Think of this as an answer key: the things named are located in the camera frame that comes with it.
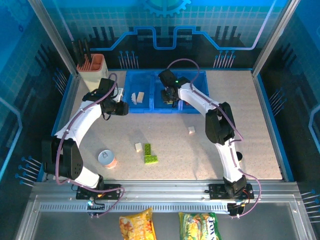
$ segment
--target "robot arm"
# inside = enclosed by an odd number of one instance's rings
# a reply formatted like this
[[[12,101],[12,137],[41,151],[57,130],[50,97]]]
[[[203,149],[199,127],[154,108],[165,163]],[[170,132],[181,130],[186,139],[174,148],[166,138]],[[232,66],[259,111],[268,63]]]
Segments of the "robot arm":
[[[159,78],[165,87],[161,92],[164,102],[171,103],[183,100],[197,109],[205,117],[205,134],[216,146],[223,166],[223,180],[230,197],[239,193],[246,187],[246,177],[239,171],[240,165],[234,142],[234,130],[227,119],[216,106],[219,106],[234,124],[234,118],[230,105],[226,102],[220,104],[204,95],[188,79],[179,79],[166,69],[159,74]]]
[[[80,143],[91,125],[101,114],[124,116],[128,114],[129,107],[128,104],[123,101],[116,102],[112,97],[114,94],[112,92],[110,96],[100,104],[95,104],[86,111],[83,109],[104,96],[113,84],[114,81],[102,78],[99,88],[95,92],[89,92],[83,97],[83,102],[75,115],[79,112],[83,112],[83,114],[75,120],[62,145],[62,154],[60,155],[59,161],[59,176],[66,177],[92,189],[103,189],[103,177],[83,166],[83,159],[79,151]],[[43,169],[44,172],[48,174],[55,174],[57,149],[70,122],[71,120],[54,136],[42,140]]]

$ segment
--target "blue plastic bin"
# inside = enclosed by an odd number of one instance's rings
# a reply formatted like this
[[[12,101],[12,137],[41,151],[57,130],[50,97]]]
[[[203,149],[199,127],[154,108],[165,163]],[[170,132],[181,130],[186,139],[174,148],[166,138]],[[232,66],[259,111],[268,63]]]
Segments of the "blue plastic bin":
[[[198,114],[199,112],[185,102],[182,109],[172,108],[172,104],[166,104],[161,98],[161,90],[165,87],[161,83],[155,70],[129,70],[126,72],[124,83],[123,101],[129,104],[129,113],[157,113],[157,114]],[[177,77],[186,77],[192,80],[197,74],[196,71],[172,70]],[[198,78],[193,82],[195,87],[209,96],[207,76],[205,71],[201,71]],[[144,92],[143,102],[134,105],[131,100],[132,93],[138,96],[139,92]]]

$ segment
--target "speckled table surface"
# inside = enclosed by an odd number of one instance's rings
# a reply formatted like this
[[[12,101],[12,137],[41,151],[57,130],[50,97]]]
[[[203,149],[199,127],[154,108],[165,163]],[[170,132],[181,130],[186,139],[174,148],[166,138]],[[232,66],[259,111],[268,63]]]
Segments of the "speckled table surface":
[[[125,71],[117,71],[123,87]],[[209,95],[231,106],[237,129],[244,142],[236,143],[243,154],[241,168],[259,179],[281,179],[277,159],[267,130],[257,92],[249,71],[206,71]],[[80,82],[72,114],[88,92]],[[189,135],[188,127],[195,134]],[[150,143],[158,163],[145,165],[143,152],[135,143]],[[117,165],[106,169],[98,162],[101,151],[114,152]],[[200,114],[128,114],[102,117],[91,126],[80,144],[84,165],[115,180],[207,180],[222,179],[223,167],[216,147],[205,134]]]

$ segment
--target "can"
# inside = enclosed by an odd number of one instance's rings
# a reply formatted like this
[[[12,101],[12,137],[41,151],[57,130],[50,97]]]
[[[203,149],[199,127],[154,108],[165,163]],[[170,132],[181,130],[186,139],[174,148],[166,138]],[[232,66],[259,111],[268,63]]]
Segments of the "can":
[[[103,150],[100,152],[98,161],[107,169],[113,169],[117,165],[115,155],[110,150]]]

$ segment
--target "snack bag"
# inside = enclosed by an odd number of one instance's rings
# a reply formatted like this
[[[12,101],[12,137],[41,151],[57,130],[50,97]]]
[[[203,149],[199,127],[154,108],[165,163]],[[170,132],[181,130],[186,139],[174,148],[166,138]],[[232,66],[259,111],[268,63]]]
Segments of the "snack bag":
[[[152,208],[130,216],[121,216],[119,225],[124,240],[157,240]]]
[[[180,240],[221,240],[216,215],[179,212]]]

